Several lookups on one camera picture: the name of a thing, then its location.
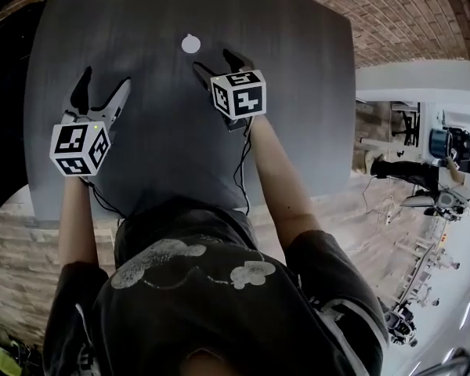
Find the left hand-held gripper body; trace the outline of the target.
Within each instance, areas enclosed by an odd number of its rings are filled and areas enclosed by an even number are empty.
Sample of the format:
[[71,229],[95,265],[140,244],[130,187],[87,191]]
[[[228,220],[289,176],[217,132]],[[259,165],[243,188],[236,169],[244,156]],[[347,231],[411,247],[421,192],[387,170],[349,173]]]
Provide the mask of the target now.
[[98,174],[112,145],[110,128],[120,109],[109,108],[94,119],[65,110],[52,129],[49,157],[65,177]]

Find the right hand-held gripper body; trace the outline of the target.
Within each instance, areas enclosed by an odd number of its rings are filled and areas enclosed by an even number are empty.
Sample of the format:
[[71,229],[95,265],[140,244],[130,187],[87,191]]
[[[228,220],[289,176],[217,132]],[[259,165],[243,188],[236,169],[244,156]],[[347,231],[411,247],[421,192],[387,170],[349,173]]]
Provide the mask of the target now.
[[245,120],[266,113],[266,80],[260,70],[247,70],[210,78],[215,109],[230,132],[245,127]]

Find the round white tape measure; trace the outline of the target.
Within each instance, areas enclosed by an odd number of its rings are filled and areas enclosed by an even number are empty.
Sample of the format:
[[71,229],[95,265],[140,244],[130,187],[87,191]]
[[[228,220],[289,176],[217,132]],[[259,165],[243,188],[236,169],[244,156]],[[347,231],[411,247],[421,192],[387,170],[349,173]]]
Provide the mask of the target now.
[[187,54],[195,54],[201,48],[201,40],[192,34],[188,34],[181,42],[182,50]]

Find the person's left forearm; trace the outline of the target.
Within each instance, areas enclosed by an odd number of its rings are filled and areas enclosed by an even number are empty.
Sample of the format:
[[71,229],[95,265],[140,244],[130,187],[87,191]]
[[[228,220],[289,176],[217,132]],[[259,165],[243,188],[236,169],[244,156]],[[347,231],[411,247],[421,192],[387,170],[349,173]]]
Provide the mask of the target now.
[[78,177],[65,178],[58,242],[61,266],[99,265],[89,188]]

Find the person's right forearm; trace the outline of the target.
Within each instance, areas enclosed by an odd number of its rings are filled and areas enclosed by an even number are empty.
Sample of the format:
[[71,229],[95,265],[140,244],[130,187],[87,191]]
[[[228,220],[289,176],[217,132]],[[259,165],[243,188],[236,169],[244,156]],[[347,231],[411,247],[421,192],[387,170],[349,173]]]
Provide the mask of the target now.
[[266,206],[286,251],[301,234],[320,229],[313,203],[265,116],[253,117],[249,139]]

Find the black headrest office chair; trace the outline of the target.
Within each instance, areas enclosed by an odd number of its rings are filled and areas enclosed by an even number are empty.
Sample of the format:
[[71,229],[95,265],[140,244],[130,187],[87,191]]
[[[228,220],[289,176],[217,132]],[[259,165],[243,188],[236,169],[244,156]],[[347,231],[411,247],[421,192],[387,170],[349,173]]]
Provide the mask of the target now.
[[35,26],[0,25],[0,207],[27,185],[24,93]]

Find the white table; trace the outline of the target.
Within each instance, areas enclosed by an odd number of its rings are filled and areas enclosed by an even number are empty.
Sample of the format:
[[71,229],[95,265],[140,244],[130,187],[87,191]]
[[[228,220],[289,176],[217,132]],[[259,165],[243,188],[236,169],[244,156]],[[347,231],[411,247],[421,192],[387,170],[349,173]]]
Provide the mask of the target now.
[[364,102],[357,100],[363,120],[358,144],[396,152],[399,157],[423,157],[428,147],[426,103]]

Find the blue cylinder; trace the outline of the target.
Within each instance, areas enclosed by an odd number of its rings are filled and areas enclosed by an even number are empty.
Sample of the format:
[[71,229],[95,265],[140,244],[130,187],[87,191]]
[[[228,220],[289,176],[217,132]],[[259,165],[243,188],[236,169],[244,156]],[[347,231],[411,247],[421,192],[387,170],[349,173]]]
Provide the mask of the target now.
[[449,155],[450,133],[447,130],[434,128],[430,132],[429,151],[430,154],[439,159],[445,159]]

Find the black printed t-shirt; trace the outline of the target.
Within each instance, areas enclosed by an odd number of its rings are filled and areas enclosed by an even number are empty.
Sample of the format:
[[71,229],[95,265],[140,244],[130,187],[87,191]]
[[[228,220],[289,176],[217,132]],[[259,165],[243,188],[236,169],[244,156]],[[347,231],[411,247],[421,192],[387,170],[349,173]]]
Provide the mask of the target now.
[[62,268],[45,331],[48,376],[179,376],[204,350],[240,376],[380,376],[389,334],[373,291],[329,233],[284,261],[238,211],[176,200],[125,220],[115,273]]

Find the black machine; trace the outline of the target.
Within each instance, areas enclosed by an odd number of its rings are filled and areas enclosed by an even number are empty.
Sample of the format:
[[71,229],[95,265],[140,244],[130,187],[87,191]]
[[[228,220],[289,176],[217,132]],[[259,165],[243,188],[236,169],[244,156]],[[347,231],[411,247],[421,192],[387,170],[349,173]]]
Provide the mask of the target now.
[[408,345],[411,348],[418,344],[414,314],[407,308],[389,310],[385,314],[385,323],[393,345]]

